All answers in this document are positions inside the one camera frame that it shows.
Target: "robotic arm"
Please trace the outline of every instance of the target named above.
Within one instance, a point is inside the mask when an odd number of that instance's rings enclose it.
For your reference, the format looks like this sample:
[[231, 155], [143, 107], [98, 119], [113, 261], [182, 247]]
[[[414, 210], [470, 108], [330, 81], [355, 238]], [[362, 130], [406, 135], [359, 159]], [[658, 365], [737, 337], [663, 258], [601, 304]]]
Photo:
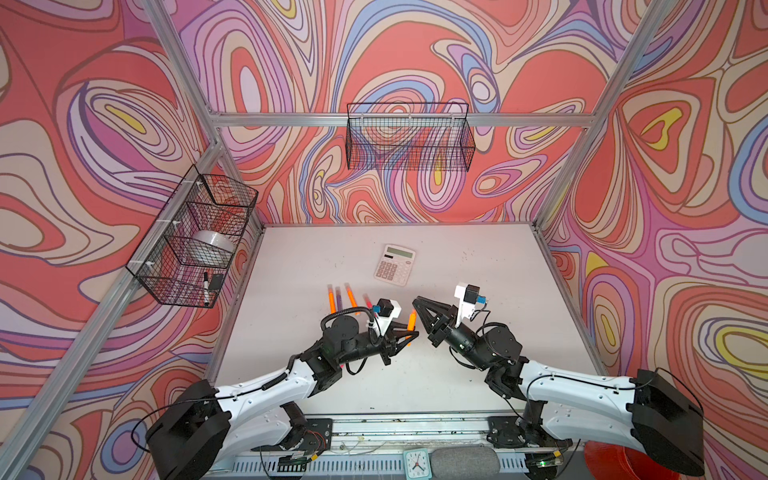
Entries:
[[[207, 380], [189, 386], [149, 428], [147, 446], [161, 480], [201, 478], [214, 463], [262, 445], [297, 447], [306, 420], [296, 400], [328, 389], [349, 362], [379, 355], [385, 365], [419, 333], [397, 323], [400, 305], [380, 300], [369, 310], [353, 307], [320, 322], [323, 336], [290, 357], [285, 369], [215, 389]], [[366, 332], [350, 313], [369, 317]]]
[[522, 345], [506, 324], [483, 323], [472, 331], [462, 323], [476, 305], [485, 308], [478, 287], [459, 284], [455, 296], [459, 307], [421, 296], [413, 306], [435, 348], [447, 342], [472, 367], [487, 370], [493, 392], [526, 401], [512, 435], [489, 437], [496, 446], [596, 440], [644, 452], [684, 475], [704, 474], [703, 413], [656, 372], [607, 377], [542, 365], [520, 355]]

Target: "black wire mesh basket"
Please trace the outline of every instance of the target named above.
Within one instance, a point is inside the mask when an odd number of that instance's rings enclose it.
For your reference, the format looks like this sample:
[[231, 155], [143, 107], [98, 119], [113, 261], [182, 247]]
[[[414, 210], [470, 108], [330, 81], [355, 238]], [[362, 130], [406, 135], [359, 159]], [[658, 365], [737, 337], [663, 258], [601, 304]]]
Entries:
[[128, 269], [158, 303], [213, 308], [257, 196], [227, 176], [198, 174], [160, 240]]
[[469, 171], [475, 138], [464, 102], [358, 102], [346, 106], [350, 170]]

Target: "patterned wallpaper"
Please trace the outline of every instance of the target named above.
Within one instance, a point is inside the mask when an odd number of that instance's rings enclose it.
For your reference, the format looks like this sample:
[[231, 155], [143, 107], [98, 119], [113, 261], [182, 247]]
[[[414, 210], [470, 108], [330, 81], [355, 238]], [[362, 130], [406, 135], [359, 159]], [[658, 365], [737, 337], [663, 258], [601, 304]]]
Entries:
[[[0, 2], [0, 441], [205, 150], [139, 6]], [[212, 310], [140, 291], [24, 477], [146, 478], [126, 422], [202, 376]]]
[[611, 373], [701, 400], [716, 480], [768, 478], [766, 78], [765, 2], [679, 2], [546, 230]]
[[265, 223], [530, 221], [578, 129], [478, 127], [469, 172], [350, 171], [345, 128], [230, 127]]
[[212, 108], [229, 112], [456, 98], [589, 112], [645, 12], [638, 0], [167, 3]]

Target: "clock face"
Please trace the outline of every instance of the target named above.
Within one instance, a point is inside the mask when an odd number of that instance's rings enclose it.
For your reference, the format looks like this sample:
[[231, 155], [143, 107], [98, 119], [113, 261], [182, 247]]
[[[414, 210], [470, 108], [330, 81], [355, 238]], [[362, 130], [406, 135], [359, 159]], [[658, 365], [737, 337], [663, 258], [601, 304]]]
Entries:
[[406, 468], [408, 469], [408, 478], [432, 476], [432, 473], [429, 471], [429, 457], [427, 452], [423, 450], [406, 453]]

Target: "clock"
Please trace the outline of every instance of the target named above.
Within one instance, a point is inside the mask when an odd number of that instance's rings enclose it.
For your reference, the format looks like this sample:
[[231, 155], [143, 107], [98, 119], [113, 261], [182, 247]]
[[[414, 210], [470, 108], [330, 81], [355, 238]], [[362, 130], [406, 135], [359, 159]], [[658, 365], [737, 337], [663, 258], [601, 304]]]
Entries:
[[406, 478], [432, 478], [432, 468], [429, 466], [429, 452], [427, 449], [408, 450], [402, 453], [406, 467]]

